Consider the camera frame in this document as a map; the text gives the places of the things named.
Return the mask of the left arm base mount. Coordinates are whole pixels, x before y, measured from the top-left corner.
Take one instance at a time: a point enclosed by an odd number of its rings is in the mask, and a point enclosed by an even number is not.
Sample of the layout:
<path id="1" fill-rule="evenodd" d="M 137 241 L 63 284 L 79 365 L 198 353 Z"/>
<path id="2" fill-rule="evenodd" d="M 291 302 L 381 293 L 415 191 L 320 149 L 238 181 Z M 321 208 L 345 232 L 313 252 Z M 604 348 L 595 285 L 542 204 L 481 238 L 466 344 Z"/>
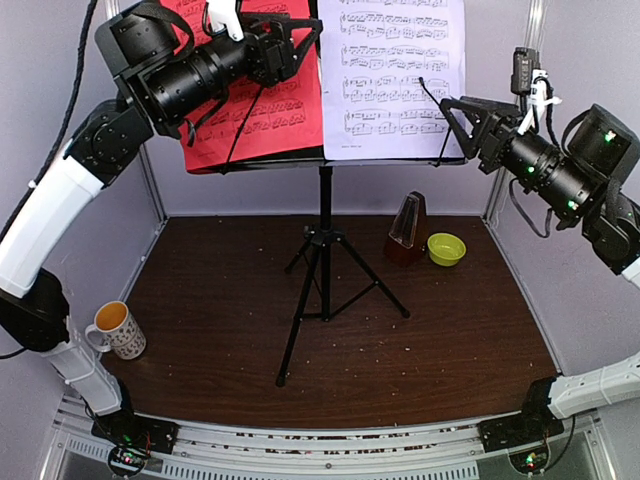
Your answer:
<path id="1" fill-rule="evenodd" d="M 91 434 L 112 444 L 107 467 L 117 478 L 130 479 L 147 466 L 153 453 L 171 454 L 179 425 L 168 420 L 140 416 L 130 408 L 109 415 L 97 415 L 85 403 L 92 421 Z"/>

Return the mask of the red sheet music page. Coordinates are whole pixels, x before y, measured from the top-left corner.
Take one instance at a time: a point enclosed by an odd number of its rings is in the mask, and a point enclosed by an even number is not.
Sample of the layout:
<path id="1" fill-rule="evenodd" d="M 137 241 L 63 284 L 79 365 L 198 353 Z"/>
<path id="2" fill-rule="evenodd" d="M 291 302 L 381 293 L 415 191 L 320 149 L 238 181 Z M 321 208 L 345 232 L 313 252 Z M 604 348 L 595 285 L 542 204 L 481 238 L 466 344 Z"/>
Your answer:
<path id="1" fill-rule="evenodd" d="M 272 88 L 242 79 L 230 87 L 226 104 L 198 129 L 187 145 L 180 128 L 185 169 L 190 174 L 323 143 L 321 83 L 317 48 L 312 47 L 299 72 Z"/>

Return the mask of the black music stand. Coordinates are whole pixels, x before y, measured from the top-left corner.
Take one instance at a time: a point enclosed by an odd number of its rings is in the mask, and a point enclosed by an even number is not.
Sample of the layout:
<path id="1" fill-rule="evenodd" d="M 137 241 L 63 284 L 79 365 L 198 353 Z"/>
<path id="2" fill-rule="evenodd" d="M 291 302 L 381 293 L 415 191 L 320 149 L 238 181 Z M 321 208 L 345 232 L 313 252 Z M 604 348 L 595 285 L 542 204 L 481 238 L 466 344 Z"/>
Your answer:
<path id="1" fill-rule="evenodd" d="M 289 30 L 307 29 L 308 34 L 301 41 L 300 51 L 309 49 L 322 30 L 321 21 L 314 18 L 295 20 L 287 13 L 245 13 L 240 14 L 240 22 L 249 30 L 275 40 L 283 41 Z M 385 282 L 348 241 L 343 230 L 333 224 L 332 219 L 332 176 L 333 168 L 320 159 L 316 160 L 320 177 L 319 217 L 316 224 L 304 230 L 304 243 L 296 252 L 284 272 L 290 274 L 300 260 L 307 264 L 306 276 L 302 284 L 292 326 L 283 353 L 281 366 L 276 377 L 276 385 L 283 387 L 289 375 L 289 365 L 293 356 L 296 339 L 305 319 L 319 319 L 328 322 L 345 311 L 371 290 L 378 288 L 394 305 L 403 318 L 411 316 L 410 311 L 391 292 Z M 332 246 L 339 245 L 368 276 L 370 284 L 337 309 L 331 307 L 331 259 Z"/>

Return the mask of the white sheet music page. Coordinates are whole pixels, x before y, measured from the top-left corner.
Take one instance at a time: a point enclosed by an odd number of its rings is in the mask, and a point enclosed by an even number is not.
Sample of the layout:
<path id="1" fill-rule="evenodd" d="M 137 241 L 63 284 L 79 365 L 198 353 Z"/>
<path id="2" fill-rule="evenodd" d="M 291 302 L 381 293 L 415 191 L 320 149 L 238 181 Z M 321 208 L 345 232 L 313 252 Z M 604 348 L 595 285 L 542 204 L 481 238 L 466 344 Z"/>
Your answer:
<path id="1" fill-rule="evenodd" d="M 459 158 L 438 104 L 465 90 L 461 1 L 321 1 L 326 159 Z"/>

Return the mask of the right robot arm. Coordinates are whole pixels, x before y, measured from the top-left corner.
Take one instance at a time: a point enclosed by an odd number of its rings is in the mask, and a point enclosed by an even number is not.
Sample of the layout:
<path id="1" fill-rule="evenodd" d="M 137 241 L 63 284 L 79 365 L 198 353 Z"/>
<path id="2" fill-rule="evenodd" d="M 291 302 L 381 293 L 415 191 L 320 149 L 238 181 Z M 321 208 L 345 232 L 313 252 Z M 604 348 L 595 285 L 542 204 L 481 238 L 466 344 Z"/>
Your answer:
<path id="1" fill-rule="evenodd" d="M 439 109 L 464 156 L 489 174 L 511 172 L 559 219 L 558 229 L 580 226 L 596 256 L 616 275 L 639 283 L 639 207 L 621 186 L 639 160 L 639 139 L 598 104 L 575 117 L 556 146 L 532 128 L 513 104 L 463 96 Z M 639 395 L 639 357 L 576 376 L 533 382 L 513 419 L 519 440 L 535 440 L 551 424 Z"/>

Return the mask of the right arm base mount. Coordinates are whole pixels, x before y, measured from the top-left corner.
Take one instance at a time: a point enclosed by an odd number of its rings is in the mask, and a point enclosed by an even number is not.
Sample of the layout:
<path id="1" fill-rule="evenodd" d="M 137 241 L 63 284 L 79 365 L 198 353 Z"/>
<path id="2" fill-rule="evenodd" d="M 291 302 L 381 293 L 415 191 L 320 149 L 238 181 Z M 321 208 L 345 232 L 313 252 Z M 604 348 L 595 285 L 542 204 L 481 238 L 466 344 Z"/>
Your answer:
<path id="1" fill-rule="evenodd" d="M 519 413 L 506 415 L 478 424 L 478 432 L 486 453 L 512 450 L 512 467 L 532 477 L 549 471 L 566 452 L 553 459 L 549 440 L 564 432 L 563 421 L 550 410 L 549 394 L 555 377 L 534 381 L 525 396 Z"/>

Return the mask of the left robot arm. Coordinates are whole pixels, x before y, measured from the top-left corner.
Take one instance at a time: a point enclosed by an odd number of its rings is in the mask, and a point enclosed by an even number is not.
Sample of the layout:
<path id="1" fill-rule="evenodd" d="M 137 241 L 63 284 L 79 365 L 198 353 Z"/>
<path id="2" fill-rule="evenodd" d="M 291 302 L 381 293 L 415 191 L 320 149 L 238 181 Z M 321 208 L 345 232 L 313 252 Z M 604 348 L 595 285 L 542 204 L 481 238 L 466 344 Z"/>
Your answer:
<path id="1" fill-rule="evenodd" d="M 118 380 L 75 334 L 57 277 L 44 262 L 79 213 L 109 187 L 155 135 L 194 139 L 189 115 L 207 102 L 223 106 L 233 83 L 276 86 L 300 70 L 318 40 L 319 19 L 245 12 L 236 1 L 209 1 L 197 44 L 191 27 L 157 1 L 141 1 L 102 24 L 94 38 L 118 89 L 71 136 L 59 135 L 1 233 L 1 324 L 24 349 L 38 352 L 105 417 L 123 444 L 144 433 Z"/>

